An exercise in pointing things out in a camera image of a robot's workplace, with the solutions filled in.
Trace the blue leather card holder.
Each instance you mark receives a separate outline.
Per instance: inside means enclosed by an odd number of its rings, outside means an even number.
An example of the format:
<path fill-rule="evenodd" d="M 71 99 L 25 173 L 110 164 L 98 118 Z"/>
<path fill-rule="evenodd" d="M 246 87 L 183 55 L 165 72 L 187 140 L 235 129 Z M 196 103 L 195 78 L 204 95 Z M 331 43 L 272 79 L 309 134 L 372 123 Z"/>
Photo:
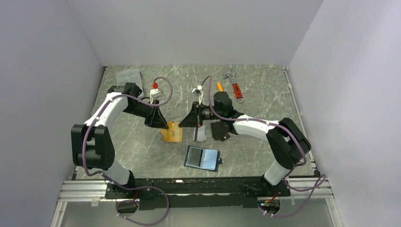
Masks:
<path fill-rule="evenodd" d="M 218 167 L 224 163 L 224 160 L 220 157 L 220 151 L 219 150 L 202 148 L 202 149 L 204 149 L 204 151 L 203 151 L 203 155 L 202 155 L 201 165 L 200 166 L 188 165 L 187 164 L 187 157 L 188 157 L 189 147 L 196 147 L 196 146 L 188 146 L 187 147 L 185 161 L 184 161 L 184 166 L 185 167 L 217 172 L 218 171 Z"/>

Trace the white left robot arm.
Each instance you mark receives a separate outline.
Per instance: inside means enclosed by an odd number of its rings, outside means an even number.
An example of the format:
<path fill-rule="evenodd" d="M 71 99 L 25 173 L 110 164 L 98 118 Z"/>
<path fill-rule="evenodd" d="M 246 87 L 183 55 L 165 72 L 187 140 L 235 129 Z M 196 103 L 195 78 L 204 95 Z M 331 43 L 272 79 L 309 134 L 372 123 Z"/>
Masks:
<path fill-rule="evenodd" d="M 71 128 L 72 159 L 84 169 L 87 176 L 101 175 L 117 185 L 117 192 L 125 199 L 136 192 L 132 171 L 115 160 L 115 149 L 110 128 L 121 113 L 144 118 L 145 126 L 168 129 L 167 121 L 160 112 L 160 103 L 145 103 L 139 95 L 142 90 L 135 83 L 109 88 L 105 101 L 83 124 Z"/>

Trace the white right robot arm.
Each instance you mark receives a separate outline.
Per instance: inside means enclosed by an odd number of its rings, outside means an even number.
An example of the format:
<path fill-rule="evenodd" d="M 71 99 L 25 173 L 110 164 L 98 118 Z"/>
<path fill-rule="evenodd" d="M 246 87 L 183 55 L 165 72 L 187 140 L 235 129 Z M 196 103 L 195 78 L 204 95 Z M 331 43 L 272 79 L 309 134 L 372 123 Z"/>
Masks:
<path fill-rule="evenodd" d="M 212 105 L 193 102 L 190 112 L 179 123 L 181 128 L 200 128 L 204 121 L 212 121 L 214 139 L 222 140 L 228 133 L 258 138 L 269 143 L 274 161 L 262 175 L 261 192 L 272 196 L 279 183 L 299 165 L 306 164 L 311 144 L 290 118 L 268 121 L 252 118 L 234 109 L 224 91 L 216 92 Z"/>

